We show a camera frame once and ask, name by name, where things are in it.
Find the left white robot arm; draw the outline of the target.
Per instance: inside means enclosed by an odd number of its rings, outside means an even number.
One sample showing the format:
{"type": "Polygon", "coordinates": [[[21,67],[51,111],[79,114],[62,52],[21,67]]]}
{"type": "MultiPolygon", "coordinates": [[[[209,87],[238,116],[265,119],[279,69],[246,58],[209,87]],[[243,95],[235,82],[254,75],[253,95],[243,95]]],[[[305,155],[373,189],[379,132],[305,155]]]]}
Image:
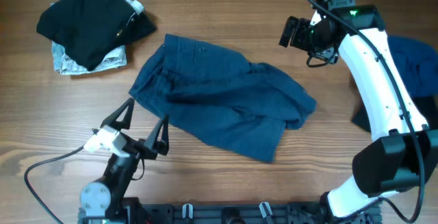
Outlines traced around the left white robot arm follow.
{"type": "Polygon", "coordinates": [[[103,175],[81,190],[79,223],[151,222],[140,200],[126,197],[125,193],[130,183],[137,180],[134,174],[139,166],[168,154],[169,117],[160,119],[147,138],[134,140],[123,133],[130,128],[134,103],[131,97],[107,116],[83,146],[90,153],[108,150],[111,156],[103,175]]]}

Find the dark blue shorts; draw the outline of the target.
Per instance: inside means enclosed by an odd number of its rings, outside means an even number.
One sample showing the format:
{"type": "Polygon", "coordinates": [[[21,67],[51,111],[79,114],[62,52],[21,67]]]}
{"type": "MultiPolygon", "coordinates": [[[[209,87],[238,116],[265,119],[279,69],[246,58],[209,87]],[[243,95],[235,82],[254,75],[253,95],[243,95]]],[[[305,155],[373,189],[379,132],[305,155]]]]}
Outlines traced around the dark blue shorts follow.
{"type": "Polygon", "coordinates": [[[166,34],[130,95],[206,145],[273,162],[287,129],[300,129],[317,102],[288,74],[241,53],[166,34]]]}

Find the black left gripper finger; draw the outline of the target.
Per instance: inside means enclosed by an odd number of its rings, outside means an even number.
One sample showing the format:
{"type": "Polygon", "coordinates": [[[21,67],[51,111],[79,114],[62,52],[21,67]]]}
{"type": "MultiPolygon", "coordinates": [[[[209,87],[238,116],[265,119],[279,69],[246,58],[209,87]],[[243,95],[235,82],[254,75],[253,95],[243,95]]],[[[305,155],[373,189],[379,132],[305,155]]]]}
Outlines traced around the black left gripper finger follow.
{"type": "Polygon", "coordinates": [[[103,119],[100,128],[107,125],[118,131],[129,129],[131,126],[134,103],[134,98],[128,98],[128,100],[126,100],[126,102],[124,102],[117,110],[103,119]]]}
{"type": "Polygon", "coordinates": [[[169,117],[165,116],[160,119],[153,131],[149,134],[143,145],[153,153],[167,155],[169,151],[169,136],[168,136],[169,117]]]}

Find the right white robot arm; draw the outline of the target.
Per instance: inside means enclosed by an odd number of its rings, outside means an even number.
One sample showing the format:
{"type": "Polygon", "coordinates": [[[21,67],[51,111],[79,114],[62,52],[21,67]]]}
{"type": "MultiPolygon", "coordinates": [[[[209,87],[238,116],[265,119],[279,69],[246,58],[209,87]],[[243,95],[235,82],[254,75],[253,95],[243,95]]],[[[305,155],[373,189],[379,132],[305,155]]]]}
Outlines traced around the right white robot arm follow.
{"type": "Polygon", "coordinates": [[[305,51],[318,66],[343,60],[357,85],[372,141],[352,160],[352,175],[324,193],[315,211],[320,223],[358,221],[391,196],[418,189],[417,220],[427,181],[437,166],[437,132],[412,101],[396,68],[385,24],[374,5],[354,0],[308,0],[311,19],[289,17],[280,45],[305,51]]]}

